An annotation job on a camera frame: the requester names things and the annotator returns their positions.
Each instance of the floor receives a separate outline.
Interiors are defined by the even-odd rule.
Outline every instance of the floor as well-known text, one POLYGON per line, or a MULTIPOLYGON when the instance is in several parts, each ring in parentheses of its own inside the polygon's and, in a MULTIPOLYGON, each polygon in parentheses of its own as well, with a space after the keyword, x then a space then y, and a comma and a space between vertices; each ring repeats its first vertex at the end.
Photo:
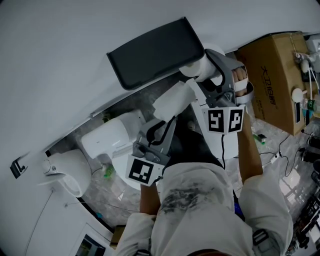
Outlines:
MULTIPOLYGON (((96 213, 99 213, 99 216, 111 227, 125 224, 130 214, 139 210, 140 191, 128 186, 116 172, 113 172, 110 177, 105 178, 105 173, 102 173, 100 169, 102 164, 111 165, 111 160, 106 154, 101 155, 96 159, 91 159, 81 144, 82 136, 102 125, 104 123, 104 117, 114 118, 134 109, 140 109, 146 121, 151 120, 154 111, 152 103, 179 80, 186 81, 187 79, 188 78, 178 72, 148 86, 83 124, 49 150, 52 154, 57 152, 63 153, 72 149, 82 150, 93 173, 91 184, 82 199, 84 199, 96 213)), ((251 116, 253 131, 264 134, 267 137, 265 145, 257 142, 259 152, 278 152, 280 142, 283 141, 288 134, 262 120, 255 119, 251 105, 248 106, 248 112, 251 116)), ((201 133, 191 107, 188 107, 183 112, 182 118, 185 120, 194 120, 196 132, 201 133)), ((319 135, 319 124, 319 119, 312 121, 305 132, 315 132, 316 135, 319 135)), ((303 133, 299 133, 294 137, 290 135, 281 144, 282 155, 287 156, 289 160, 287 174, 293 166, 297 149, 307 146, 306 142, 308 137, 308 135, 303 133)), ((287 166, 287 160, 285 158, 280 158, 276 160, 275 163, 271 164, 269 162, 273 157, 272 154, 261 155, 262 164, 266 164, 264 167, 265 170, 271 169, 279 179, 282 193, 293 219, 298 217, 304 203, 307 201, 310 194, 314 193, 316 190, 316 184, 310 178, 313 171, 312 164, 301 162, 301 156, 299 154, 300 153, 297 154, 295 159, 295 169, 292 170, 288 177, 285 177, 287 166)), ((239 196, 242 189, 242 182, 237 158, 226 160, 226 172, 233 184, 235 193, 239 196)))

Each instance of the person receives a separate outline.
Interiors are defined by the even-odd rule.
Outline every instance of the person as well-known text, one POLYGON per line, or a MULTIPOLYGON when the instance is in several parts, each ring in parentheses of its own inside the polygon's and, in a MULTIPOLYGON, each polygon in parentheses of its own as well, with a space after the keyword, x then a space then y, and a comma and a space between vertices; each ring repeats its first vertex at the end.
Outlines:
POLYGON ((238 132, 238 199, 231 182, 199 133, 181 128, 183 151, 172 155, 157 186, 141 185, 140 213, 132 214, 115 256, 276 256, 284 255, 293 222, 273 172, 263 171, 250 117, 238 132))

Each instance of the white t-shirt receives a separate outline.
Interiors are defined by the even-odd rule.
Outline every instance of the white t-shirt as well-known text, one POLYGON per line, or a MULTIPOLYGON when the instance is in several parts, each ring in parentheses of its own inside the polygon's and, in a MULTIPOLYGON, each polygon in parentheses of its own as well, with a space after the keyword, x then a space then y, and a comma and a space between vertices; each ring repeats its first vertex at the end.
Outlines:
POLYGON ((233 187, 225 170, 211 163, 179 163, 167 168, 157 216, 132 214, 115 256, 149 249, 152 256, 188 256, 216 250, 230 256, 283 255, 293 222, 271 171, 247 179, 239 198, 245 217, 234 213, 233 187), (253 246, 253 232, 269 238, 253 246))

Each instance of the white device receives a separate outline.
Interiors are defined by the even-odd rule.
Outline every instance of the white device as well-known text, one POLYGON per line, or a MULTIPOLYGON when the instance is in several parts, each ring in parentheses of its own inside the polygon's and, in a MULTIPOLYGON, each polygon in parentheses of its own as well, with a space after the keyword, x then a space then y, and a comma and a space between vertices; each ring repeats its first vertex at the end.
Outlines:
POLYGON ((92 159, 107 154, 120 178, 137 190, 140 190, 140 185, 126 178, 127 162, 133 153, 133 142, 145 122, 141 111, 134 110, 111 119, 81 139, 85 151, 92 159))
POLYGON ((302 91, 300 88, 295 88, 292 91, 291 99, 295 103, 300 103, 304 99, 304 94, 306 94, 306 93, 307 93, 307 90, 302 91))
POLYGON ((303 59, 300 66, 303 73, 307 73, 309 71, 309 62, 307 59, 303 59))
POLYGON ((79 150, 55 153, 43 161, 46 180, 38 185, 59 181, 73 196, 79 198, 89 187, 91 169, 84 154, 79 150))
POLYGON ((310 51, 314 71, 320 73, 320 34, 311 35, 306 41, 306 45, 310 51))

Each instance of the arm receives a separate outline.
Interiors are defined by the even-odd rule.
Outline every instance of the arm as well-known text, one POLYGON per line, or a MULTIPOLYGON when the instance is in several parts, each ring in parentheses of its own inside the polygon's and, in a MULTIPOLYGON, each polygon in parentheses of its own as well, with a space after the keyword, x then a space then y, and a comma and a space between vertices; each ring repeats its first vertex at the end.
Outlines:
POLYGON ((242 131, 238 132, 239 168, 242 183, 253 176, 262 175, 263 169, 255 139, 251 132, 250 117, 245 112, 242 131))
POLYGON ((265 230, 269 238, 257 255, 284 255, 293 237, 293 221, 274 171, 253 176, 243 184, 239 205, 253 231, 265 230))
POLYGON ((141 185, 140 213, 157 215, 160 208, 160 199, 156 184, 141 185))
POLYGON ((134 256, 141 250, 141 244, 150 245, 159 208, 160 199, 156 184, 141 185, 140 213, 134 213, 129 217, 114 256, 134 256))

